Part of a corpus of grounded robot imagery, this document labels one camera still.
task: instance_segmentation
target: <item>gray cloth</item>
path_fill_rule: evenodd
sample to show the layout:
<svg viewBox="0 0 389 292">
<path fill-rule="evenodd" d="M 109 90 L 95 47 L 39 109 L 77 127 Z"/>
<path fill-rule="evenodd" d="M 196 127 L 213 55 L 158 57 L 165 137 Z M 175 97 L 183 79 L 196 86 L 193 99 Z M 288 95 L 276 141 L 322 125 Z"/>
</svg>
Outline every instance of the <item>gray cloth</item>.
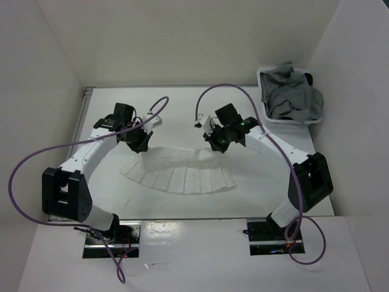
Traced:
<svg viewBox="0 0 389 292">
<path fill-rule="evenodd" d="M 291 118 L 299 123 L 321 118 L 323 95 L 295 73 L 291 62 L 261 73 L 262 102 L 271 119 Z"/>
</svg>

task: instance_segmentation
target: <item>white cloth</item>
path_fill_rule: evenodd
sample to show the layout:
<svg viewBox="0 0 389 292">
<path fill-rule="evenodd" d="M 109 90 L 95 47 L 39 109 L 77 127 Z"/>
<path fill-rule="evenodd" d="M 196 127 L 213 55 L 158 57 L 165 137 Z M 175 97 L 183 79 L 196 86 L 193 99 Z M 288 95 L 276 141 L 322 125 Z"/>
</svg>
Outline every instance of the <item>white cloth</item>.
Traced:
<svg viewBox="0 0 389 292">
<path fill-rule="evenodd" d="M 207 148 L 150 148 L 141 158 L 131 157 L 120 173 L 144 186 L 168 193 L 215 193 L 236 187 L 227 157 Z"/>
</svg>

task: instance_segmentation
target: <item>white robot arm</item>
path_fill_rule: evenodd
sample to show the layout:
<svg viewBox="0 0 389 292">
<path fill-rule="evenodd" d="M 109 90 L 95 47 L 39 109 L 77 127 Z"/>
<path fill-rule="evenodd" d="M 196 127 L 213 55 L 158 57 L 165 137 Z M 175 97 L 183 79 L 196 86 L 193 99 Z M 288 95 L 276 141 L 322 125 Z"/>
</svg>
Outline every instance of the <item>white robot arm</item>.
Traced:
<svg viewBox="0 0 389 292">
<path fill-rule="evenodd" d="M 116 103 L 113 114 L 100 119 L 88 140 L 95 140 L 112 132 L 123 131 L 137 125 L 133 117 L 135 109 Z M 149 119 L 153 114 L 143 116 Z M 93 205 L 88 181 L 103 158 L 120 142 L 125 142 L 136 153 L 148 150 L 148 141 L 153 128 L 162 124 L 159 116 L 152 118 L 142 127 L 84 144 L 58 168 L 47 168 L 42 175 L 42 209 L 49 215 L 67 218 L 102 231 L 106 238 L 115 239 L 121 227 L 117 215 Z"/>
<path fill-rule="evenodd" d="M 307 152 L 296 149 L 266 127 L 266 133 L 258 126 L 253 117 L 245 120 L 236 112 L 230 103 L 215 111 L 222 127 L 215 124 L 210 116 L 198 115 L 196 127 L 204 130 L 203 137 L 211 145 L 212 150 L 224 153 L 231 142 L 240 143 L 270 157 L 279 166 L 289 170 L 284 157 L 266 137 L 271 138 L 284 150 L 299 179 L 303 191 L 303 212 L 312 209 L 317 203 L 333 191 L 331 176 L 325 157 L 320 153 L 310 155 Z M 281 205 L 270 213 L 266 221 L 269 226 L 278 229 L 285 228 L 298 216 L 298 195 L 293 178 L 289 178 L 287 198 Z"/>
</svg>

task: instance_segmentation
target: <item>purple cable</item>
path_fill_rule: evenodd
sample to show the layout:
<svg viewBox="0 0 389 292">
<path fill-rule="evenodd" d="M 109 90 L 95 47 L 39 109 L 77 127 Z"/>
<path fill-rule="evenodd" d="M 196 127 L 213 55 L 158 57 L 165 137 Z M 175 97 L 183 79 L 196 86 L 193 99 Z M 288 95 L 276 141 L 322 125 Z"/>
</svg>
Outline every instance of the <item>purple cable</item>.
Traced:
<svg viewBox="0 0 389 292">
<path fill-rule="evenodd" d="M 199 96 L 199 99 L 197 101 L 197 104 L 196 104 L 196 110 L 194 112 L 195 114 L 195 119 L 194 120 L 197 120 L 197 116 L 198 116 L 198 111 L 199 111 L 199 105 L 200 105 L 200 101 L 201 99 L 203 98 L 203 96 L 205 96 L 205 94 L 207 92 L 209 92 L 211 89 L 213 88 L 216 88 L 216 87 L 222 87 L 222 86 L 229 86 L 229 87 L 234 87 L 236 89 L 239 89 L 241 92 L 244 93 L 244 95 L 249 99 L 253 109 L 254 109 L 254 113 L 255 113 L 255 117 L 256 117 L 256 120 L 258 121 L 258 125 L 260 126 L 261 130 L 263 133 L 265 133 L 266 137 L 271 141 L 271 143 L 273 143 L 273 145 L 278 149 L 278 151 L 281 153 L 281 155 L 284 157 L 286 163 L 287 163 L 287 166 L 289 167 L 289 169 L 291 170 L 291 174 L 292 174 L 292 177 L 293 177 L 293 180 L 296 184 L 296 188 L 297 188 L 297 195 L 298 195 L 298 217 L 296 217 L 292 222 L 290 222 L 286 228 L 285 228 L 285 232 L 284 232 L 284 236 L 285 236 L 285 239 L 286 240 L 294 240 L 299 231 L 300 231 L 300 226 L 301 226 L 301 221 L 303 218 L 307 218 L 309 220 L 311 220 L 317 227 L 317 229 L 320 231 L 322 237 L 323 237 L 323 251 L 322 253 L 319 255 L 319 257 L 311 262 L 308 262 L 308 263 L 304 263 L 304 262 L 300 262 L 298 260 L 296 260 L 293 256 L 291 256 L 291 249 L 292 248 L 289 248 L 289 255 L 291 256 L 291 259 L 294 260 L 295 262 L 299 263 L 299 264 L 302 264 L 302 265 L 313 265 L 314 263 L 317 263 L 319 260 L 322 259 L 322 257 L 324 256 L 324 253 L 325 253 L 325 250 L 326 250 L 326 240 L 325 240 L 325 236 L 324 236 L 324 233 L 322 231 L 322 229 L 320 228 L 320 226 L 312 219 L 312 218 L 309 218 L 307 216 L 303 216 L 303 190 L 301 189 L 301 185 L 300 185 L 300 181 L 298 180 L 297 178 L 297 174 L 293 168 L 293 165 L 291 163 L 291 161 L 289 160 L 288 156 L 286 155 L 286 153 L 284 152 L 284 150 L 281 148 L 281 146 L 279 146 L 279 144 L 269 135 L 269 133 L 266 132 L 265 128 L 263 127 L 263 124 L 260 120 L 260 115 L 258 114 L 258 111 L 256 110 L 256 107 L 255 107 L 255 104 L 254 104 L 254 101 L 253 101 L 253 98 L 251 98 L 250 94 L 244 90 L 242 87 L 240 87 L 239 85 L 236 85 L 236 84 L 233 84 L 233 83 L 220 83 L 220 84 L 215 84 L 209 88 L 207 88 L 200 96 Z M 289 229 L 291 228 L 291 226 L 293 225 L 293 223 L 295 223 L 297 221 L 297 225 L 296 225 L 296 228 L 295 228 L 295 231 L 293 232 L 293 234 L 291 236 L 288 236 L 288 232 L 289 232 Z"/>
<path fill-rule="evenodd" d="M 13 204 L 13 207 L 15 207 L 15 209 L 26 219 L 34 222 L 34 223 L 38 223 L 38 224 L 41 224 L 41 225 L 46 225 L 46 226 L 73 226 L 73 227 L 85 227 L 85 228 L 89 228 L 90 226 L 88 225 L 85 225 L 85 224 L 75 224 L 75 223 L 49 223 L 49 222 L 45 222 L 45 221 L 41 221 L 41 220 L 37 220 L 35 218 L 32 218 L 31 216 L 27 215 L 22 209 L 20 209 L 20 207 L 18 206 L 18 204 L 16 203 L 15 201 L 15 198 L 13 197 L 13 193 L 12 193 L 12 182 L 13 182 L 13 179 L 15 177 L 15 174 L 16 172 L 18 171 L 18 169 L 20 168 L 20 166 L 22 166 L 27 160 L 29 160 L 30 158 L 34 157 L 35 155 L 38 155 L 40 153 L 43 153 L 43 152 L 46 152 L 46 151 L 49 151 L 49 150 L 53 150 L 53 149 L 58 149 L 58 148 L 63 148 L 63 147 L 69 147 L 69 146 L 75 146 L 75 145 L 81 145 L 81 144 L 88 144 L 88 143 L 92 143 L 92 142 L 95 142 L 95 141 L 98 141 L 98 140 L 102 140 L 102 139 L 105 139 L 105 138 L 108 138 L 108 137 L 112 137 L 112 136 L 117 136 L 117 135 L 121 135 L 121 134 L 124 134 L 124 133 L 127 133 L 127 132 L 130 132 L 130 131 L 133 131 L 135 129 L 138 129 L 140 127 L 142 127 L 144 124 L 146 124 L 147 122 L 149 122 L 150 120 L 152 120 L 153 118 L 155 118 L 156 116 L 159 115 L 159 113 L 164 110 L 164 108 L 166 107 L 166 105 L 168 104 L 169 102 L 169 97 L 167 96 L 164 96 L 162 98 L 160 98 L 159 100 L 157 100 L 155 102 L 155 104 L 152 105 L 152 107 L 150 108 L 150 111 L 158 104 L 160 103 L 161 101 L 163 100 L 166 100 L 165 103 L 151 116 L 149 117 L 148 119 L 144 120 L 143 122 L 141 123 L 138 123 L 137 125 L 131 127 L 131 128 L 128 128 L 128 129 L 125 129 L 125 130 L 122 130 L 122 131 L 119 131 L 119 132 L 113 132 L 111 134 L 107 134 L 107 135 L 104 135 L 104 136 L 100 136 L 100 137 L 97 137 L 95 139 L 91 139 L 91 140 L 83 140 L 83 141 L 78 141 L 78 142 L 71 142 L 71 143 L 65 143 L 65 144 L 59 144 L 59 145 L 54 145 L 54 146 L 50 146 L 50 147 L 46 147 L 46 148 L 43 148 L 43 149 L 40 149 L 40 150 L 37 150 L 29 155 L 27 155 L 25 158 L 23 158 L 22 160 L 19 161 L 19 163 L 15 166 L 15 168 L 12 170 L 11 172 L 11 175 L 10 175 L 10 178 L 8 180 L 8 195 L 10 197 L 10 200 L 11 200 L 11 203 Z M 124 273 L 123 273 L 123 270 L 122 268 L 120 267 L 120 262 L 121 260 L 119 260 L 119 263 L 116 261 L 115 259 L 115 256 L 113 255 L 112 251 L 110 250 L 109 246 L 107 245 L 107 243 L 105 242 L 104 238 L 103 237 L 100 237 L 100 240 L 103 242 L 105 248 L 107 249 L 107 252 L 109 254 L 109 256 L 112 258 L 112 260 L 114 261 L 116 267 L 117 267 L 117 275 L 118 275 L 118 278 L 119 278 L 119 281 L 121 281 L 121 283 L 125 283 L 126 282 L 126 278 L 124 276 Z"/>
</svg>

